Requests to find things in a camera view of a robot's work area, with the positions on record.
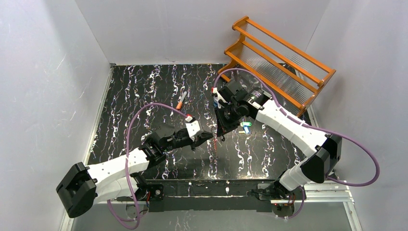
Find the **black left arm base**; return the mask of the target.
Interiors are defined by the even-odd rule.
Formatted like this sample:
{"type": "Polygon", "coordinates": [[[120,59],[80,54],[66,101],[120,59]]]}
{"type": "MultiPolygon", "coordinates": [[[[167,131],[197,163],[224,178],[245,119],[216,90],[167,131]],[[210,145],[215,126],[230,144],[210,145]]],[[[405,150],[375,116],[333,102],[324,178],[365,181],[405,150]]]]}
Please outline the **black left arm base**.
{"type": "Polygon", "coordinates": [[[164,198],[164,186],[162,184],[143,183],[137,184],[135,195],[138,201],[156,202],[164,198]]]}

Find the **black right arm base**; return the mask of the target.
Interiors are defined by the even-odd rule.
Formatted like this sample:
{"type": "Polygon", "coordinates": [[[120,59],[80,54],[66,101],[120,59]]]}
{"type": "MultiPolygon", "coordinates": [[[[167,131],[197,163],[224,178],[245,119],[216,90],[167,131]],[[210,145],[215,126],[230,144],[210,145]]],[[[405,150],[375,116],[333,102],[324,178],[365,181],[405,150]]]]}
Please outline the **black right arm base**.
{"type": "Polygon", "coordinates": [[[280,218],[294,214],[296,195],[284,188],[278,180],[257,184],[255,189],[250,190],[249,195],[260,201],[271,202],[272,212],[280,218]]]}

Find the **green tagged key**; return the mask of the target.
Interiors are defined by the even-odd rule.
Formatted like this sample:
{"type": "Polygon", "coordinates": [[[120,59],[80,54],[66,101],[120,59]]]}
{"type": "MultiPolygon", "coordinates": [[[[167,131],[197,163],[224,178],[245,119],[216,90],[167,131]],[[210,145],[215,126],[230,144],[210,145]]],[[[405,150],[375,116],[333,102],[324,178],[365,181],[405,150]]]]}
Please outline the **green tagged key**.
{"type": "Polygon", "coordinates": [[[247,122],[247,121],[244,121],[244,122],[241,122],[240,123],[240,126],[241,127],[250,127],[252,125],[252,123],[251,122],[247,122]]]}

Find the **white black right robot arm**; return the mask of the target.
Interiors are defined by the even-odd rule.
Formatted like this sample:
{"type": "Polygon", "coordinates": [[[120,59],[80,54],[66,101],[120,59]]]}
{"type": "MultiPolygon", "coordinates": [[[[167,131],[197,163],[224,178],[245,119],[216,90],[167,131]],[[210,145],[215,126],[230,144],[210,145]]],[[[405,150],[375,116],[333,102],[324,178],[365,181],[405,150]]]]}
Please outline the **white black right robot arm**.
{"type": "Polygon", "coordinates": [[[293,143],[305,155],[305,159],[284,171],[273,183],[272,190],[290,192],[309,182],[323,183],[341,157],[342,138],[308,128],[292,113],[277,106],[272,95],[255,87],[247,91],[232,80],[222,88],[212,88],[217,103],[217,136],[235,130],[242,117],[263,123],[293,143]]]}

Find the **blue tagged key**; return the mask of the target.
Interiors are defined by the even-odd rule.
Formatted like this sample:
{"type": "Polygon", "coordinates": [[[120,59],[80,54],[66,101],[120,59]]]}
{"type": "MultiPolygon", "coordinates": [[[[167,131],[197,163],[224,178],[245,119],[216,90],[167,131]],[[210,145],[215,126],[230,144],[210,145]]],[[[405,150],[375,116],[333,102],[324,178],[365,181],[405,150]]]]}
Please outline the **blue tagged key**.
{"type": "Polygon", "coordinates": [[[242,130],[239,131],[239,133],[241,133],[241,134],[250,134],[250,130],[249,130],[249,128],[247,126],[244,126],[242,128],[242,130]]]}

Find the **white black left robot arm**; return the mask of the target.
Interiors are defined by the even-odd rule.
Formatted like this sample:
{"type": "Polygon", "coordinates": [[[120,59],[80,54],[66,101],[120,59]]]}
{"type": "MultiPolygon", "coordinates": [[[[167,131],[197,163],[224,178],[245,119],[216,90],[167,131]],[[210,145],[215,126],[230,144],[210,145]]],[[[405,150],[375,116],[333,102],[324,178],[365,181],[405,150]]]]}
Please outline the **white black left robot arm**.
{"type": "Polygon", "coordinates": [[[68,216],[79,217],[94,204],[130,196],[126,170],[130,175],[143,172],[163,162],[166,152],[185,146],[195,150],[213,136],[213,133],[195,125],[188,125],[179,131],[173,127],[160,126],[128,156],[122,155],[88,166],[83,162],[72,165],[56,187],[56,192],[68,216]]]}

